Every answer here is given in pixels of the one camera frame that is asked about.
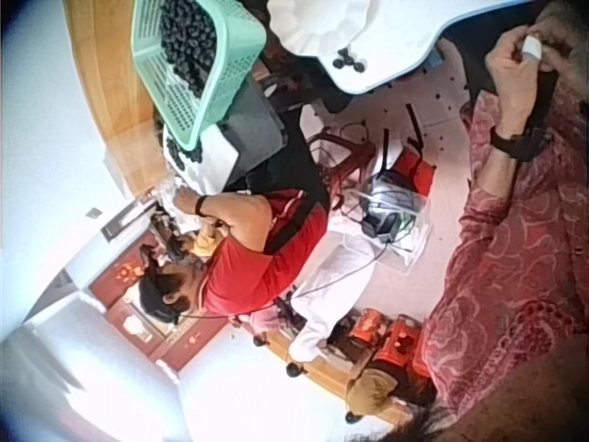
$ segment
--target plastic basket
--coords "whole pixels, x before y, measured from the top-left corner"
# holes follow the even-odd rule
[[[402,220],[407,220],[407,223],[403,221],[403,229],[399,231],[394,243],[386,244],[378,238],[368,238],[364,234],[359,234],[344,235],[343,245],[346,249],[364,254],[356,242],[364,241],[371,245],[372,252],[378,257],[376,262],[397,273],[408,274],[423,254],[428,237],[432,233],[429,200],[391,184],[379,188],[364,186],[361,190],[348,190],[344,199],[353,207],[347,215],[356,221],[360,221],[364,214],[360,203],[362,200],[373,207],[377,206],[380,215],[394,212],[399,214]]]
[[[266,42],[266,31],[235,0],[198,0],[213,20],[217,48],[202,96],[174,74],[161,47],[164,0],[135,0],[131,53],[137,73],[177,143],[195,148],[201,132],[225,116]]]

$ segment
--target white pants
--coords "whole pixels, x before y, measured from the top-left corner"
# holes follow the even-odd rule
[[[294,361],[310,362],[321,355],[318,344],[329,338],[338,321],[366,289],[375,269],[375,263],[370,262],[374,253],[364,240],[354,244],[354,248],[358,251],[338,246],[293,294],[291,305],[306,319],[305,328],[288,349]],[[316,291],[300,296],[310,290]]]

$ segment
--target green basket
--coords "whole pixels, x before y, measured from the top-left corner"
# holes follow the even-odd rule
[[[131,53],[137,73],[178,144],[196,147],[200,134],[225,116],[266,42],[264,27],[236,0],[195,0],[213,20],[217,48],[200,99],[174,74],[161,47],[164,0],[135,0]]]

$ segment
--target wristwatch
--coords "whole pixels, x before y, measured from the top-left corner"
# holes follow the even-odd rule
[[[513,136],[509,140],[497,135],[495,126],[491,128],[491,145],[524,163],[531,161],[542,151],[546,140],[544,129],[539,127],[526,129],[523,135]]]
[[[209,195],[199,196],[199,199],[196,200],[196,204],[194,205],[194,214],[197,215],[197,216],[200,216],[201,218],[205,218],[206,217],[206,215],[204,215],[201,212],[201,206],[202,206],[202,203],[204,203],[204,200],[206,200],[208,196]]]

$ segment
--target floral pattern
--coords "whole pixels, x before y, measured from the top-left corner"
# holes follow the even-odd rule
[[[498,99],[483,92],[470,127],[473,185],[445,292],[427,321],[423,358],[455,418],[520,364],[589,319],[587,124],[557,85],[547,146],[517,171],[510,201],[478,188]]]

